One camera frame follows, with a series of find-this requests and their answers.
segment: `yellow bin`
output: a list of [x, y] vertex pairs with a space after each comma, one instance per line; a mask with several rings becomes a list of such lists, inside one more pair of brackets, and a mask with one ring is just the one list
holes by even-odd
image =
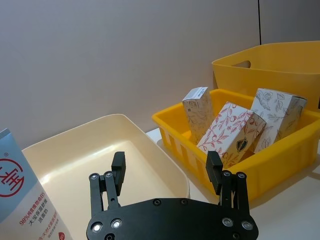
[[308, 99], [320, 108], [320, 41], [259, 45], [212, 63], [218, 88], [254, 96], [257, 88], [274, 89]]
[[[227, 101], [250, 109], [253, 97], [216, 89], [210, 92], [214, 113]], [[191, 132], [182, 103], [155, 113], [164, 145], [214, 193], [206, 172], [206, 154], [190, 141]], [[297, 130], [257, 154], [228, 168], [232, 173], [247, 174], [250, 200], [262, 195], [294, 173], [311, 165], [317, 157], [320, 137], [320, 113], [304, 110]]]

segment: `gray wall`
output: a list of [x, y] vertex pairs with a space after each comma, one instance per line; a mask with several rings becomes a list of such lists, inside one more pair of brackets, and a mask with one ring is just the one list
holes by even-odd
[[260, 0], [262, 44], [320, 40], [320, 0]]
[[101, 116], [143, 130], [259, 44], [256, 0], [0, 2], [0, 129], [22, 148]]

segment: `table surface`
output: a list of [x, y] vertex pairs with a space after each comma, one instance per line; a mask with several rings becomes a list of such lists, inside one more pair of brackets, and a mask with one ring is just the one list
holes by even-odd
[[[207, 203], [217, 199], [163, 145], [159, 128], [146, 133], [189, 178], [190, 198]], [[259, 240], [320, 239], [320, 144], [315, 163], [250, 203]]]

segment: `box logo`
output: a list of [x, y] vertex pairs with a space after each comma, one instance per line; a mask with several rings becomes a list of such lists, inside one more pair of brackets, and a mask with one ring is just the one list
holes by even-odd
[[8, 198], [20, 191], [25, 181], [23, 172], [16, 161], [0, 159], [0, 197]]

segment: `beige bin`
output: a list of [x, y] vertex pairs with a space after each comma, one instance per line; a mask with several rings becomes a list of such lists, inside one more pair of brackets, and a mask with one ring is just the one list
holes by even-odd
[[[89, 175], [110, 170], [117, 151], [124, 151], [126, 159], [118, 199], [122, 206], [153, 198], [189, 197], [186, 175], [121, 114], [101, 117], [23, 150], [75, 240], [87, 239], [91, 219]], [[107, 198], [104, 200], [107, 209]]]

